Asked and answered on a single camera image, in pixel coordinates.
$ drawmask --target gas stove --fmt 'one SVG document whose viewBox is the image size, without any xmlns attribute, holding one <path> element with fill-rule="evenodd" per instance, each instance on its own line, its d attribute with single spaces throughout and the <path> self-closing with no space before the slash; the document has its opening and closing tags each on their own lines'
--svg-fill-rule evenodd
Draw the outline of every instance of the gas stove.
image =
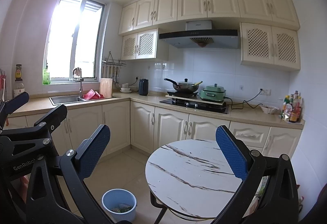
<svg viewBox="0 0 327 224">
<path fill-rule="evenodd" d="M 222 105 L 217 105 L 217 104 L 211 104 L 202 101 L 192 101 L 192 100 L 188 100 L 187 98 L 185 99 L 171 98 L 171 99 L 162 100 L 160 102 L 170 105 L 197 109 L 197 110 L 207 110 L 215 113 L 222 113 L 222 114 L 228 113 L 228 106 L 226 105 L 226 102 L 224 102 Z"/>
</svg>

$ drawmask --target beige countertop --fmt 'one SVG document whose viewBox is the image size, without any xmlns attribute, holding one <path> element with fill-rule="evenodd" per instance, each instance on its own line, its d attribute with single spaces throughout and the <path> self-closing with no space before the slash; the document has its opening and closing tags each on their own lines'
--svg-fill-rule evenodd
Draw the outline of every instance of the beige countertop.
<svg viewBox="0 0 327 224">
<path fill-rule="evenodd" d="M 113 96 L 115 98 L 111 99 L 101 99 L 94 100 L 88 102 L 76 102 L 67 104 L 66 107 L 68 110 L 89 107 L 89 106 L 97 106 L 103 104 L 116 103 L 121 101 L 135 101 L 148 105 L 153 105 L 156 107 L 161 107 L 169 110 L 177 110 L 188 114 L 200 115 L 210 118 L 229 120 L 234 122 L 248 123 L 248 124 L 256 124 L 256 125 L 265 125 L 265 126 L 275 126 L 275 127 L 284 127 L 284 128 L 295 128 L 295 129 L 303 129 L 304 120 L 299 124 L 291 124 L 287 123 L 279 118 L 278 115 L 268 115 L 262 112 L 261 109 L 251 109 L 244 107 L 242 110 L 231 110 L 229 109 L 228 114 L 221 113 L 213 113 L 205 110 L 196 110 L 190 109 L 182 106 L 170 105 L 160 103 L 161 100 L 168 99 L 163 95 L 158 94 L 148 94 L 147 96 L 138 95 L 135 92 L 132 93 L 121 93 L 114 92 Z M 17 117 L 24 115 L 35 115 L 35 114 L 45 114 L 49 110 L 53 109 L 55 106 L 52 105 L 50 99 L 46 98 L 35 98 L 30 99 L 29 102 L 11 114 L 9 117 Z"/>
</svg>

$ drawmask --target range hood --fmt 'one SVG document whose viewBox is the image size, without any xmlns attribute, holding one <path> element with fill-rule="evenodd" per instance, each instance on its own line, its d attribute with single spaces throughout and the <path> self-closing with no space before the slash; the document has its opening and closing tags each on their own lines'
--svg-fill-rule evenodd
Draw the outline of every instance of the range hood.
<svg viewBox="0 0 327 224">
<path fill-rule="evenodd" d="M 163 40 L 176 48 L 230 48 L 238 49 L 236 29 L 211 29 L 211 20 L 186 22 L 186 30 L 162 33 Z"/>
</svg>

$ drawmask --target wooden cutting board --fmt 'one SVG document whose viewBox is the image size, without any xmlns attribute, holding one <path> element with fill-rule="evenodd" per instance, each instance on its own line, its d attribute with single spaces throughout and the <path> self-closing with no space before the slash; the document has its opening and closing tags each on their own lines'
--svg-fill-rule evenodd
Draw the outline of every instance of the wooden cutting board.
<svg viewBox="0 0 327 224">
<path fill-rule="evenodd" d="M 105 98 L 112 98 L 112 79 L 100 79 L 100 94 Z"/>
</svg>

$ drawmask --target round table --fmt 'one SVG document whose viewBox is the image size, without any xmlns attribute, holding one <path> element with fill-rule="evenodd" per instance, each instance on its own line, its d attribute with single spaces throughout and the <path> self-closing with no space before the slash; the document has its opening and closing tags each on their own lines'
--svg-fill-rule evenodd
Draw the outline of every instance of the round table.
<svg viewBox="0 0 327 224">
<path fill-rule="evenodd" d="M 145 174 L 151 203 L 162 208 L 155 224 L 167 209 L 186 220 L 214 219 L 242 182 L 233 174 L 217 142 L 202 139 L 158 148 L 149 157 Z"/>
</svg>

